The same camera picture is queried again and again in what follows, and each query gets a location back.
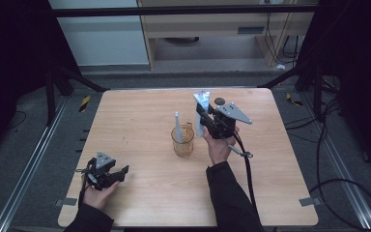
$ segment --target small object on floor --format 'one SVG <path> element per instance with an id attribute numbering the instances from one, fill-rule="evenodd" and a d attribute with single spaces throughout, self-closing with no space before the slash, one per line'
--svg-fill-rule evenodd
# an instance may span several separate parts
<path id="1" fill-rule="evenodd" d="M 285 66 L 284 65 L 278 65 L 276 68 L 279 69 L 279 70 L 285 70 Z"/>
<path id="2" fill-rule="evenodd" d="M 90 96 L 84 97 L 82 104 L 80 105 L 79 112 L 84 112 L 86 110 L 87 104 L 89 103 Z"/>
<path id="3" fill-rule="evenodd" d="M 300 95 L 297 93 L 287 93 L 287 100 L 296 106 L 303 106 Z"/>

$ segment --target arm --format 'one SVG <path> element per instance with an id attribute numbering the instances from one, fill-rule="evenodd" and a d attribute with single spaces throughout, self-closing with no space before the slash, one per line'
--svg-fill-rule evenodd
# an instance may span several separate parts
<path id="1" fill-rule="evenodd" d="M 103 232 L 110 231 L 113 219 L 102 211 L 82 204 L 77 211 L 74 221 L 65 229 L 65 232 Z"/>
<path id="2" fill-rule="evenodd" d="M 107 199 L 116 190 L 119 182 L 114 183 L 110 188 L 96 190 L 87 187 L 85 190 L 83 204 L 77 211 L 74 221 L 65 229 L 65 232 L 105 232 L 110 231 L 113 219 L 102 210 Z"/>
<path id="3" fill-rule="evenodd" d="M 227 162 L 231 153 L 228 144 L 234 145 L 235 139 L 213 139 L 207 128 L 204 128 L 204 139 L 213 163 L 206 173 L 218 230 L 263 232 L 255 202 L 250 203 Z"/>

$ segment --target black cable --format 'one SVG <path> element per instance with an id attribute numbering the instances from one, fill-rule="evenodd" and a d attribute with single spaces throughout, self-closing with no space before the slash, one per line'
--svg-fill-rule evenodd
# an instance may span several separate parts
<path id="1" fill-rule="evenodd" d="M 294 49 L 294 62 L 292 63 L 292 68 L 294 68 L 295 66 L 295 63 L 297 62 L 298 60 L 298 53 L 297 53 L 297 49 L 298 49 L 298 39 L 300 38 L 300 36 L 297 36 L 297 40 L 295 42 L 295 49 Z"/>
<path id="2" fill-rule="evenodd" d="M 306 118 L 297 119 L 297 120 L 295 120 L 295 121 L 292 121 L 292 122 L 286 123 L 286 124 L 284 124 L 284 125 L 287 126 L 287 125 L 294 124 L 294 123 L 297 123 L 297 122 L 301 122 L 301 121 L 303 121 L 303 120 L 310 119 L 310 118 L 315 118 L 315 117 L 313 117 L 313 116 L 309 116 L 309 117 L 306 117 Z"/>
<path id="3" fill-rule="evenodd" d="M 267 5 L 271 4 L 270 0 L 266 0 L 265 3 Z M 271 13 L 267 13 L 267 28 L 265 30 L 265 44 L 267 46 L 268 51 L 272 55 L 273 61 L 275 61 L 275 63 L 277 63 L 279 65 L 285 65 L 285 64 L 293 63 L 294 61 L 283 61 L 283 60 L 280 60 L 278 58 L 278 54 L 276 52 L 275 44 L 273 43 L 273 39 L 272 39 L 271 31 L 270 31 L 270 21 L 271 21 Z M 271 45 L 272 45 L 272 48 L 273 48 L 273 52 L 272 52 L 270 46 L 268 45 L 268 41 L 267 41 L 267 36 L 268 35 L 270 35 L 270 40 L 271 40 Z"/>
<path id="4" fill-rule="evenodd" d="M 18 111 L 18 110 L 16 111 L 16 113 L 21 113 L 21 114 L 23 114 L 23 119 L 20 121 L 20 123 L 17 123 L 16 125 L 11 126 L 11 127 L 7 127 L 7 130 L 17 128 L 17 127 L 19 127 L 19 125 L 21 125 L 23 122 L 25 122 L 25 120 L 26 120 L 26 113 L 23 112 L 23 111 Z"/>
<path id="5" fill-rule="evenodd" d="M 90 186 L 90 185 L 86 186 L 86 183 L 87 183 L 87 173 L 90 171 L 90 166 L 95 163 L 95 160 L 96 160 L 96 158 L 90 159 L 87 162 L 86 169 L 77 169 L 76 170 L 76 172 L 81 172 L 83 174 L 82 189 L 80 190 L 79 199 L 78 199 L 78 203 L 77 203 L 78 208 L 80 208 L 80 206 L 83 204 L 84 194 L 86 192 L 86 189 Z"/>
<path id="6" fill-rule="evenodd" d="M 319 37 L 318 41 L 315 42 L 314 45 L 310 49 L 308 49 L 305 54 L 303 54 L 301 56 L 301 60 L 309 59 L 307 56 L 309 54 L 311 54 L 312 51 L 319 45 L 319 43 L 321 43 L 324 40 L 325 36 L 332 30 L 333 26 L 336 25 L 336 23 L 339 21 L 339 19 L 342 18 L 342 16 L 345 14 L 346 10 L 348 10 L 349 5 L 351 4 L 351 1 L 352 0 L 348 0 L 348 3 L 346 4 L 345 8 L 340 13 L 340 15 L 335 19 L 335 21 L 330 25 L 330 27 L 327 30 L 325 30 L 325 33 L 322 36 Z"/>
<path id="7" fill-rule="evenodd" d="M 292 52 L 285 52 L 285 47 L 289 41 L 289 36 L 287 36 L 287 39 L 285 39 L 284 46 L 282 47 L 282 54 L 287 57 L 287 58 L 292 58 L 292 56 L 288 56 L 287 53 L 292 53 Z"/>
<path id="8" fill-rule="evenodd" d="M 287 132 L 287 133 L 288 133 L 289 135 L 292 135 L 292 136 L 294 136 L 294 137 L 297 137 L 297 138 L 299 138 L 299 139 L 302 139 L 302 140 L 304 140 L 304 141 L 306 141 L 306 142 L 318 143 L 318 141 L 312 141 L 312 140 L 309 140 L 309 139 L 307 139 L 307 138 L 301 137 L 301 136 L 296 135 L 296 134 L 293 134 L 293 133 L 289 133 L 289 132 Z"/>
<path id="9" fill-rule="evenodd" d="M 335 79 L 333 79 L 333 84 L 331 84 L 329 81 L 322 78 L 322 83 L 324 84 L 323 90 L 328 94 L 338 94 L 339 89 L 336 87 L 336 83 L 334 82 Z"/>
<path id="10" fill-rule="evenodd" d="M 306 122 L 306 123 L 301 124 L 301 125 L 296 126 L 296 127 L 286 128 L 285 130 L 288 131 L 288 130 L 296 130 L 296 129 L 304 128 L 304 127 L 310 125 L 311 123 L 313 123 L 313 122 L 315 122 L 315 121 L 317 121 L 317 120 L 318 120 L 317 118 L 314 118 L 314 119 L 312 119 L 312 120 L 309 121 L 309 122 Z"/>
<path id="11" fill-rule="evenodd" d="M 344 218 L 342 218 L 341 216 L 339 216 L 329 205 L 329 203 L 327 202 L 327 200 L 325 199 L 325 196 L 324 196 L 324 193 L 322 191 L 322 186 L 325 185 L 325 184 L 328 184 L 328 183 L 331 183 L 331 182 L 335 182 L 335 181 L 344 181 L 344 182 L 348 182 L 348 183 L 352 183 L 354 185 L 357 185 L 358 187 L 360 187 L 360 189 L 363 189 L 363 191 L 365 191 L 365 193 L 367 193 L 370 197 L 371 197 L 371 193 L 364 187 L 362 187 L 360 184 L 357 184 L 353 181 L 350 181 L 350 180 L 345 180 L 345 179 L 332 179 L 332 180 L 328 180 L 328 181 L 324 181 L 321 183 L 321 176 L 320 176 L 320 150 L 321 150 L 321 145 L 322 145 L 322 140 L 323 140 L 323 137 L 324 137 L 324 134 L 327 133 L 326 131 L 326 128 L 327 128 L 327 120 L 326 120 L 326 117 L 328 115 L 328 110 L 330 107 L 332 107 L 334 105 L 333 101 L 331 101 L 327 107 L 325 108 L 324 110 L 324 113 L 322 114 L 322 116 L 324 117 L 323 118 L 323 127 L 321 129 L 321 135 L 319 137 L 319 141 L 318 141 L 318 146 L 317 146 L 317 158 L 316 158 L 316 161 L 317 161 L 317 166 L 316 166 L 316 172 L 317 172 L 317 186 L 312 188 L 311 191 L 309 192 L 312 192 L 313 190 L 315 189 L 318 189 L 320 195 L 321 195 L 321 198 L 323 200 L 323 202 L 325 203 L 325 206 L 327 207 L 327 209 L 334 215 L 336 216 L 339 220 L 341 220 L 342 222 L 344 222 L 345 224 L 347 224 L 348 226 L 354 228 L 354 229 L 357 229 L 357 230 L 362 230 L 362 231 L 371 231 L 371 228 L 369 229 L 366 229 L 366 228 L 363 228 L 363 227 L 360 227 L 358 225 L 355 225 L 355 224 L 352 224 L 351 222 L 348 222 L 347 220 L 345 220 Z"/>
<path id="12" fill-rule="evenodd" d="M 243 147 L 243 142 L 241 141 L 240 136 L 236 131 L 234 131 L 234 137 L 238 144 L 241 147 L 243 153 L 245 153 L 245 148 Z M 245 161 L 245 169 L 246 169 L 246 178 L 248 181 L 248 191 L 249 191 L 249 198 L 251 199 L 251 204 L 253 207 L 255 206 L 255 197 L 254 197 L 254 188 L 252 186 L 252 174 L 251 174 L 251 164 L 249 163 L 248 156 L 243 156 L 243 160 Z"/>

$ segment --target light wood surface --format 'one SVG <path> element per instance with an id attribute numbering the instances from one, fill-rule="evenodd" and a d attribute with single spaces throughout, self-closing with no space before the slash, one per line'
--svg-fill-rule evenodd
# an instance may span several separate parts
<path id="1" fill-rule="evenodd" d="M 117 160 L 110 170 L 129 165 L 126 180 L 118 186 L 106 208 L 115 226 L 216 226 L 206 179 L 211 165 L 207 143 L 194 137 L 194 150 L 180 158 L 173 151 L 174 112 L 182 124 L 195 130 L 193 93 L 201 89 L 118 90 L 103 94 L 87 142 L 76 168 L 102 151 Z M 234 102 L 253 124 L 238 122 L 250 159 L 255 198 L 264 225 L 314 225 L 313 206 L 302 207 L 309 197 L 292 146 L 273 95 L 268 89 L 211 89 L 211 104 L 222 97 Z M 245 192 L 243 158 L 232 153 L 230 165 Z M 80 174 L 71 180 L 67 197 L 78 198 Z M 69 225 L 77 206 L 63 206 L 61 226 Z"/>

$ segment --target white cabinet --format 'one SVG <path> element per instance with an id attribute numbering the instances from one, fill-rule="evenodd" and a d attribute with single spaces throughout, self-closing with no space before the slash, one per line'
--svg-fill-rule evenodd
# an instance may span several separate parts
<path id="1" fill-rule="evenodd" d="M 53 9 L 137 7 L 136 0 L 49 0 Z M 83 70 L 149 66 L 139 16 L 59 17 L 77 65 Z"/>

